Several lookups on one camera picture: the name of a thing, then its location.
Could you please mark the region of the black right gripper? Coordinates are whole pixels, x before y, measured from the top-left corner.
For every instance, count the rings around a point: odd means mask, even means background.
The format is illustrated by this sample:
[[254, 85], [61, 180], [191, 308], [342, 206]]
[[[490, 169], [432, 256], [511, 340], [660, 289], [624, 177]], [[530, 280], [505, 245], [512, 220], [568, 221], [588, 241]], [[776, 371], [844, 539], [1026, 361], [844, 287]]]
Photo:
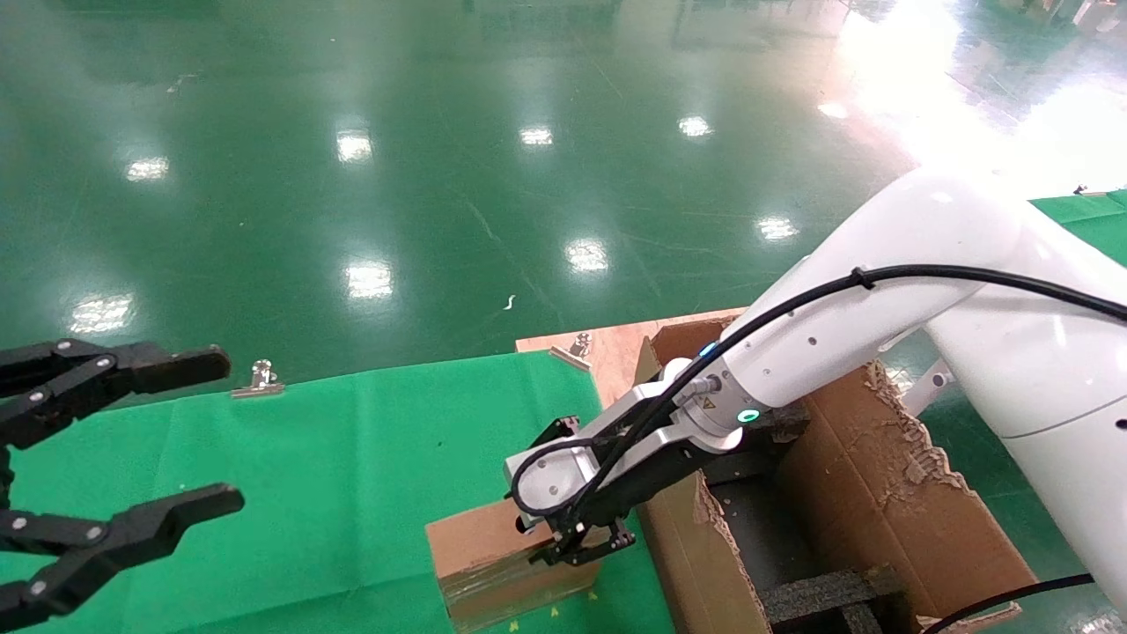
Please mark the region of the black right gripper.
[[[579, 429], [578, 417], [557, 417], [530, 443], [529, 449], [560, 439], [574, 439]], [[667, 486], [733, 453], [744, 436], [743, 431], [729, 434], [720, 441], [719, 448], [704, 448], [696, 439], [667, 443], [625, 468], [624, 474], [605, 477], [598, 490], [583, 495], [579, 502], [564, 510], [564, 520], [576, 523], [575, 526], [558, 528], [549, 523], [550, 539], [547, 545], [532, 551], [529, 564], [583, 566], [609, 557], [616, 551], [628, 550], [636, 544], [637, 535], [625, 526], [625, 515], [638, 504], [653, 500]]]

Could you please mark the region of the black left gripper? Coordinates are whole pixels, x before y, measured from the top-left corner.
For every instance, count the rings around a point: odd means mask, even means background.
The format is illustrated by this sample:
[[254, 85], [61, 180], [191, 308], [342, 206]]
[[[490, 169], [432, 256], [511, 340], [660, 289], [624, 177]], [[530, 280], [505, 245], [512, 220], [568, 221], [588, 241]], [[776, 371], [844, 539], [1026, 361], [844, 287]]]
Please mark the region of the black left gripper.
[[128, 398], [225, 379], [232, 368], [218, 345], [168, 352], [152, 342], [106, 348], [79, 340], [3, 350], [0, 509], [3, 551], [53, 557], [28, 580], [5, 582], [1, 626], [28, 629], [72, 614], [130, 568], [172, 555], [198, 523], [237, 514], [237, 486], [213, 484], [134, 504], [109, 520], [11, 510], [11, 450], [26, 450]]

